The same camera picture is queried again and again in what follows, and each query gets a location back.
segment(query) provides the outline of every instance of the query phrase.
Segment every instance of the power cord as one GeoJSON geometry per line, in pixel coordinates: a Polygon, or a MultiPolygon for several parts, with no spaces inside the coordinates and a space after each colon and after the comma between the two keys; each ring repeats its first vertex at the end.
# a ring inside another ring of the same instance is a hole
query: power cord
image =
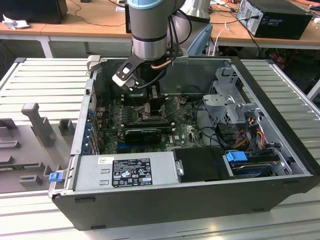
{"type": "MultiPolygon", "coordinates": [[[[259,18],[259,16],[251,16],[251,17],[249,17],[249,18],[245,17],[245,18],[241,18],[241,19],[234,20],[234,21],[226,21],[225,23],[223,23],[223,22],[212,22],[212,24],[224,24],[224,29],[222,29],[222,30],[219,32],[219,34],[216,36],[216,40],[215,40],[215,43],[214,43],[214,50],[213,50],[212,56],[214,56],[214,55],[216,54],[216,50],[217,50],[216,45],[217,45],[217,43],[218,43],[218,39],[219,39],[221,33],[222,33],[223,31],[225,31],[225,30],[229,30],[229,31],[230,31],[230,28],[227,26],[227,24],[232,24],[232,23],[236,23],[236,22],[240,22],[240,21],[243,21],[243,20],[244,20],[244,21],[246,21],[246,26],[245,26],[245,28],[246,28],[246,30],[248,31],[249,35],[250,35],[250,32],[249,32],[249,30],[248,30],[248,21],[249,21],[250,19],[258,19],[258,18],[259,18]]],[[[258,46],[258,44],[257,44],[256,41],[252,38],[251,35],[250,35],[250,37],[251,37],[251,39],[253,40],[253,42],[256,44],[256,46],[258,47],[258,54],[260,55],[260,47],[258,46]]]]}
{"type": "Polygon", "coordinates": [[[168,17],[168,22],[169,22],[169,35],[170,35],[170,53],[169,53],[169,59],[171,59],[173,56],[173,50],[174,50],[174,38],[173,38],[173,33],[172,33],[172,26],[170,22],[170,17],[168,17]]]}
{"type": "Polygon", "coordinates": [[[182,11],[181,9],[178,9],[177,11],[186,17],[186,19],[188,20],[189,25],[190,25],[190,31],[189,31],[188,36],[186,37],[185,40],[183,40],[182,42],[179,42],[179,44],[183,44],[189,39],[189,37],[190,37],[190,35],[192,33],[192,22],[190,20],[190,17],[184,11],[182,11]]]}
{"type": "Polygon", "coordinates": [[[124,8],[125,6],[121,6],[120,4],[114,2],[114,1],[111,1],[111,0],[108,0],[110,3],[114,4],[114,5],[117,5],[118,7],[121,7],[121,8],[124,8]]]}
{"type": "Polygon", "coordinates": [[[6,40],[2,40],[0,46],[3,45],[15,58],[17,58],[17,55],[10,50],[10,48],[5,44],[5,41],[6,40]]]}
{"type": "Polygon", "coordinates": [[[2,50],[1,46],[0,46],[0,51],[1,51],[2,54],[4,55],[4,61],[3,61],[4,68],[8,71],[8,67],[7,67],[7,55],[6,55],[6,53],[2,50]]]}
{"type": "Polygon", "coordinates": [[[73,0],[70,0],[70,1],[73,2],[75,5],[77,5],[77,6],[79,7],[79,9],[75,10],[75,12],[74,12],[75,16],[78,17],[78,18],[80,18],[80,19],[82,19],[82,20],[83,20],[85,23],[87,23],[87,24],[95,25],[95,26],[100,26],[100,27],[120,27],[120,26],[122,26],[122,25],[125,25],[125,23],[122,23],[122,24],[120,24],[120,25],[102,25],[102,24],[97,24],[97,23],[88,22],[87,20],[84,19],[83,16],[79,16],[79,15],[78,15],[78,12],[82,9],[82,7],[81,7],[79,4],[77,4],[76,2],[74,2],[73,0]]]}
{"type": "Polygon", "coordinates": [[[163,78],[167,73],[167,69],[162,70],[158,76],[155,77],[155,79],[153,79],[152,81],[146,83],[145,85],[142,86],[136,86],[135,89],[145,89],[146,87],[155,84],[156,82],[158,82],[161,78],[163,78]]]}
{"type": "Polygon", "coordinates": [[[170,22],[172,24],[172,30],[173,30],[173,34],[174,34],[174,38],[175,38],[175,45],[176,45],[176,51],[175,51],[174,57],[171,59],[171,62],[173,62],[178,57],[180,43],[179,43],[178,34],[177,34],[174,20],[173,20],[172,16],[170,16],[169,18],[170,18],[170,22]]]}
{"type": "Polygon", "coordinates": [[[247,30],[247,32],[248,32],[250,38],[252,39],[252,41],[254,42],[254,44],[257,46],[257,48],[258,48],[258,56],[260,56],[260,47],[259,47],[259,45],[257,44],[257,42],[254,40],[254,38],[253,38],[252,35],[251,35],[251,32],[250,32],[249,29],[248,29],[248,22],[249,22],[249,19],[246,21],[245,29],[247,30]]]}

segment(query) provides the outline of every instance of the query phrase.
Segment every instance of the warning label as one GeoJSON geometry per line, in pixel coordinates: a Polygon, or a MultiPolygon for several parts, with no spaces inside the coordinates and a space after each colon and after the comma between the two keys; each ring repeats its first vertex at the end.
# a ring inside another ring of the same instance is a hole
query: warning label
{"type": "Polygon", "coordinates": [[[150,158],[114,160],[112,186],[114,188],[152,185],[150,158]]]}

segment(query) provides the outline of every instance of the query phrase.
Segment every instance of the black plastic part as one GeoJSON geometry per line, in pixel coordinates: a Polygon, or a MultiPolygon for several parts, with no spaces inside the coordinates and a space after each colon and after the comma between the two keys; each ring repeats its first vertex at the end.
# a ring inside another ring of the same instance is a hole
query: black plastic part
{"type": "Polygon", "coordinates": [[[106,225],[97,225],[97,226],[92,226],[91,230],[97,230],[97,229],[105,229],[106,225]]]}
{"type": "Polygon", "coordinates": [[[174,160],[182,163],[184,175],[180,183],[220,181],[230,179],[223,151],[218,147],[176,148],[174,160]]]}
{"type": "Polygon", "coordinates": [[[161,130],[127,130],[125,131],[124,141],[129,145],[158,144],[161,142],[161,130]]]}
{"type": "Polygon", "coordinates": [[[260,156],[248,156],[246,163],[265,163],[265,162],[279,162],[279,159],[275,155],[260,155],[260,156]]]}
{"type": "Polygon", "coordinates": [[[301,140],[289,126],[287,121],[280,114],[280,112],[268,98],[266,93],[262,90],[254,77],[250,74],[242,61],[238,57],[232,57],[231,64],[235,65],[237,70],[241,73],[243,81],[245,81],[245,85],[247,85],[255,93],[257,100],[261,103],[270,119],[273,120],[280,133],[285,137],[285,139],[287,140],[297,157],[304,164],[308,172],[320,176],[320,165],[308,151],[306,146],[301,142],[301,140]]]}
{"type": "Polygon", "coordinates": [[[96,201],[96,198],[93,196],[90,197],[79,197],[79,198],[75,198],[74,202],[76,204],[83,204],[83,203],[94,203],[96,201]]]}
{"type": "Polygon", "coordinates": [[[218,123],[215,128],[217,136],[222,138],[226,144],[235,144],[237,140],[238,128],[235,124],[218,123]]]}
{"type": "Polygon", "coordinates": [[[122,81],[126,81],[128,77],[137,69],[137,67],[144,62],[144,60],[133,54],[128,57],[121,67],[118,68],[115,75],[122,81]],[[129,69],[129,72],[124,73],[124,68],[126,67],[129,69]]]}
{"type": "Polygon", "coordinates": [[[132,34],[131,22],[130,22],[130,13],[129,13],[129,4],[128,3],[125,4],[124,10],[125,10],[125,32],[127,34],[132,34]]]}

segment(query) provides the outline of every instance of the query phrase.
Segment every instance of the blue tab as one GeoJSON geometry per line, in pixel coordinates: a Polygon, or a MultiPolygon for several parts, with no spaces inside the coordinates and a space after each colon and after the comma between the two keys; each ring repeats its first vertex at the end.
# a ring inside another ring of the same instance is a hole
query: blue tab
{"type": "Polygon", "coordinates": [[[231,151],[231,152],[227,153],[225,156],[226,156],[226,159],[228,160],[228,162],[248,161],[248,158],[247,158],[244,151],[231,151]]]}
{"type": "Polygon", "coordinates": [[[62,172],[52,172],[49,175],[49,182],[62,182],[62,172]]]}

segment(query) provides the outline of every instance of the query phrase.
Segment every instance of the cable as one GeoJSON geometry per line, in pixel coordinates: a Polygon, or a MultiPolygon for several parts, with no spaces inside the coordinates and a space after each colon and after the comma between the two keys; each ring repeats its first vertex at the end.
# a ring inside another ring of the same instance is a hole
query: cable
{"type": "Polygon", "coordinates": [[[240,22],[240,21],[243,21],[243,20],[245,20],[245,21],[247,21],[246,22],[246,25],[248,25],[248,21],[250,20],[250,19],[255,19],[255,18],[257,18],[257,17],[259,17],[259,16],[252,16],[252,17],[249,17],[249,18],[247,18],[247,17],[245,17],[245,18],[241,18],[241,19],[237,19],[237,20],[234,20],[234,21],[226,21],[225,23],[222,23],[222,22],[216,22],[216,23],[212,23],[212,24],[224,24],[224,29],[222,29],[220,32],[219,32],[219,34],[218,34],[218,36],[216,36],[216,39],[215,39],[215,43],[214,43],[214,50],[213,50],[213,53],[212,53],[212,56],[215,56],[215,54],[216,54],[216,50],[217,50],[217,48],[216,48],[216,46],[217,46],[217,43],[218,43],[218,39],[219,39],[219,37],[220,37],[220,34],[224,31],[224,30],[231,30],[228,26],[227,26],[227,24],[232,24],[232,23],[236,23],[236,22],[240,22]]]}
{"type": "Polygon", "coordinates": [[[178,39],[177,30],[176,30],[176,26],[175,26],[174,20],[173,20],[172,16],[170,16],[169,18],[170,18],[170,21],[171,21],[171,24],[172,24],[172,30],[173,30],[173,34],[174,34],[174,38],[175,38],[175,44],[176,44],[176,52],[174,54],[174,57],[171,59],[171,61],[173,62],[177,58],[178,53],[179,53],[179,39],[178,39]]]}
{"type": "Polygon", "coordinates": [[[171,25],[172,30],[173,30],[173,34],[174,34],[174,38],[175,38],[175,44],[176,44],[176,51],[174,53],[174,56],[172,58],[170,58],[169,60],[167,60],[166,62],[160,64],[160,65],[151,65],[151,68],[153,70],[161,70],[163,68],[166,68],[167,66],[169,66],[178,56],[179,54],[179,39],[178,39],[178,35],[177,35],[177,31],[176,31],[176,27],[175,27],[175,23],[174,20],[172,18],[172,16],[169,16],[169,25],[171,25]]]}
{"type": "Polygon", "coordinates": [[[214,42],[212,36],[210,36],[210,39],[211,39],[211,42],[212,42],[213,46],[215,46],[215,42],[214,42]]]}
{"type": "Polygon", "coordinates": [[[210,38],[208,39],[208,49],[207,49],[206,54],[205,54],[206,56],[208,56],[209,50],[210,50],[210,38]]]}
{"type": "Polygon", "coordinates": [[[1,49],[0,47],[0,51],[2,52],[2,54],[4,55],[4,68],[8,71],[8,67],[7,67],[7,55],[5,54],[5,52],[1,49]]]}
{"type": "Polygon", "coordinates": [[[126,143],[125,141],[120,140],[120,139],[116,139],[116,141],[119,141],[119,142],[122,142],[122,143],[126,143]]]}
{"type": "Polygon", "coordinates": [[[125,6],[121,6],[120,4],[118,4],[118,3],[115,3],[115,2],[113,2],[113,1],[111,1],[111,0],[108,0],[110,3],[112,3],[112,4],[114,4],[114,5],[117,5],[118,7],[121,7],[121,8],[124,8],[125,6]]]}
{"type": "Polygon", "coordinates": [[[172,54],[173,54],[173,50],[174,50],[174,38],[173,38],[173,34],[172,34],[172,27],[171,27],[171,22],[170,22],[170,18],[168,17],[168,21],[169,21],[169,35],[170,35],[170,54],[169,54],[169,59],[172,58],[172,54]]]}
{"type": "Polygon", "coordinates": [[[220,37],[220,34],[222,34],[222,32],[223,32],[224,30],[229,30],[229,31],[230,31],[230,28],[227,27],[227,22],[224,23],[224,27],[225,27],[225,28],[222,29],[222,30],[219,32],[218,36],[216,36],[212,56],[215,56],[215,55],[216,55],[216,50],[217,50],[216,46],[217,46],[217,43],[218,43],[218,39],[219,39],[219,37],[220,37]]]}
{"type": "Polygon", "coordinates": [[[207,93],[204,93],[203,91],[201,91],[200,88],[197,87],[196,85],[186,85],[186,86],[184,86],[184,88],[182,88],[182,90],[181,90],[181,94],[185,94],[185,91],[186,91],[186,89],[188,89],[188,88],[195,88],[195,89],[197,89],[200,93],[202,93],[203,95],[206,95],[206,94],[207,94],[207,93]]]}
{"type": "Polygon", "coordinates": [[[15,54],[10,50],[10,48],[8,48],[8,46],[5,44],[5,41],[6,41],[6,40],[2,40],[0,46],[3,45],[15,58],[17,58],[17,55],[15,55],[15,54]]]}
{"type": "Polygon", "coordinates": [[[155,77],[155,79],[153,79],[152,81],[146,83],[145,85],[142,85],[142,86],[136,86],[135,89],[145,89],[146,87],[152,85],[152,84],[155,84],[156,82],[158,82],[161,78],[163,78],[167,73],[167,70],[164,69],[162,70],[158,76],[155,77]]]}
{"type": "Polygon", "coordinates": [[[182,11],[181,9],[178,9],[177,11],[186,17],[186,19],[188,20],[189,25],[190,25],[190,31],[189,31],[188,36],[186,37],[185,40],[183,40],[182,42],[179,42],[179,44],[183,44],[189,39],[189,37],[190,37],[190,35],[192,33],[192,22],[191,22],[189,16],[184,11],[182,11]]]}
{"type": "Polygon", "coordinates": [[[248,32],[250,38],[252,39],[252,41],[254,42],[254,44],[258,47],[258,56],[260,56],[260,47],[259,47],[259,45],[256,43],[256,41],[254,40],[254,38],[251,36],[251,32],[250,32],[249,29],[248,29],[249,19],[246,21],[245,29],[247,30],[247,32],[248,32]]]}
{"type": "Polygon", "coordinates": [[[77,6],[79,7],[79,9],[78,9],[78,10],[75,10],[75,12],[74,12],[75,16],[78,17],[78,18],[80,18],[80,19],[82,19],[82,20],[83,20],[85,23],[87,23],[87,24],[95,25],[95,26],[100,26],[100,27],[120,27],[120,26],[126,24],[126,23],[122,23],[122,24],[120,24],[120,25],[101,25],[101,24],[97,24],[97,23],[88,22],[87,20],[84,19],[83,16],[79,16],[79,15],[78,15],[78,12],[82,9],[82,7],[81,7],[79,4],[77,4],[76,2],[74,2],[73,0],[70,0],[70,1],[73,2],[75,5],[77,5],[77,6]]]}

